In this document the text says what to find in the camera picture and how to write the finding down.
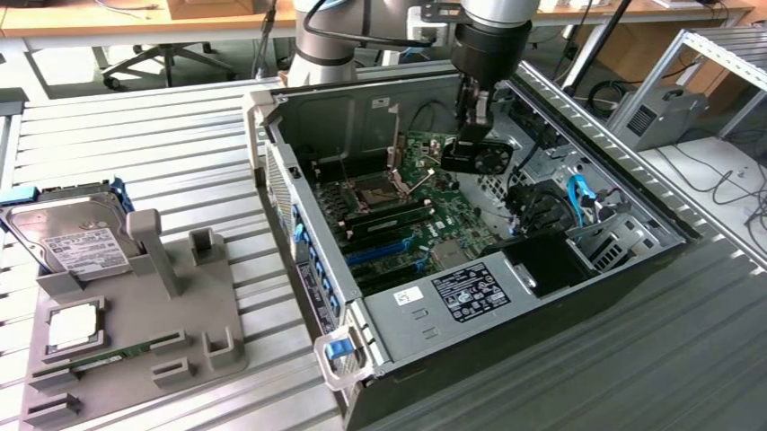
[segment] motherboard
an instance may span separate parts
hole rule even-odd
[[[451,138],[408,132],[388,149],[385,171],[315,185],[365,295],[467,263],[498,241],[440,166]]]

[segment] gray parts holder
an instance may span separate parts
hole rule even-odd
[[[37,279],[21,430],[71,427],[248,364],[223,238],[199,229],[163,244],[155,210],[129,213],[127,227],[147,250],[128,272],[87,283],[65,273]],[[88,338],[65,333],[53,345],[61,312]]]

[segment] floor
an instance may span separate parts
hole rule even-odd
[[[559,35],[559,29],[540,29],[531,35],[531,41],[538,42],[538,44],[528,45],[524,60],[532,63],[546,76],[552,76],[566,44],[566,40]],[[291,44],[292,40],[276,41],[275,46],[277,53],[269,56],[268,60],[272,74],[277,71],[275,57],[289,56]],[[195,45],[189,47],[189,49],[201,53],[201,45]],[[223,41],[213,44],[213,49],[217,51],[216,54],[213,54],[213,58],[224,61],[233,67],[240,79],[248,78],[251,75],[256,43],[252,40]],[[133,56],[131,46],[108,47],[105,50],[111,64]],[[357,66],[373,66],[375,56],[376,51],[360,49],[356,56]],[[426,57],[420,54],[412,54],[403,57],[402,61],[426,61],[427,58],[440,59],[448,57],[450,51],[443,48],[426,53]],[[52,95],[56,99],[112,92],[101,83],[100,70],[91,48],[45,49],[35,53],[35,59],[40,65],[41,73],[51,85]],[[558,75],[562,75],[568,64],[570,60],[566,59],[562,62]],[[120,79],[125,91],[140,91],[164,86],[163,64],[157,60],[141,63],[135,66],[133,70],[135,72],[132,74],[115,75],[115,77]],[[608,69],[595,63],[575,94],[576,98],[584,98],[595,83],[616,78]],[[176,85],[208,84],[223,81],[224,79],[225,75],[208,66],[200,65],[185,58],[176,60],[176,67],[173,68]],[[17,79],[13,75],[13,70],[8,64],[0,63],[0,102],[24,99],[24,93],[19,88],[15,88],[15,82],[17,82]],[[751,92],[744,92],[738,99],[738,103],[735,103],[724,114],[703,118],[696,125],[696,127],[702,129],[702,132],[700,135],[695,137],[707,135],[707,131],[718,130],[751,95]],[[748,155],[755,157],[762,164],[767,164],[767,134],[763,132],[767,127],[766,114],[767,103],[763,103],[744,119],[742,125],[738,127],[738,133],[731,136],[738,147]]]

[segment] green circuit board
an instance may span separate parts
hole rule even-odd
[[[396,186],[392,171],[328,182],[315,189],[325,221],[365,295],[471,261],[498,241],[451,174],[440,168],[440,151],[450,137],[428,132],[410,132],[400,137],[395,149],[396,172],[402,176],[400,183],[412,190],[408,194]],[[431,204],[424,209],[419,203],[426,199]],[[404,209],[408,205],[416,207],[411,211],[414,216],[408,216]],[[399,222],[408,224],[399,227],[380,223],[385,228],[375,231],[369,238],[348,237],[348,228],[339,223],[356,217],[369,218],[387,210],[396,213],[394,218]],[[380,251],[387,246],[396,247],[402,241],[407,241],[404,251],[363,262],[351,261],[360,254]]]

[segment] warning label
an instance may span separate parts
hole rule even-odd
[[[88,274],[127,265],[128,259],[109,229],[95,229],[43,239],[67,271]]]
[[[472,320],[511,302],[484,263],[442,276],[431,283],[454,319],[460,322]]]

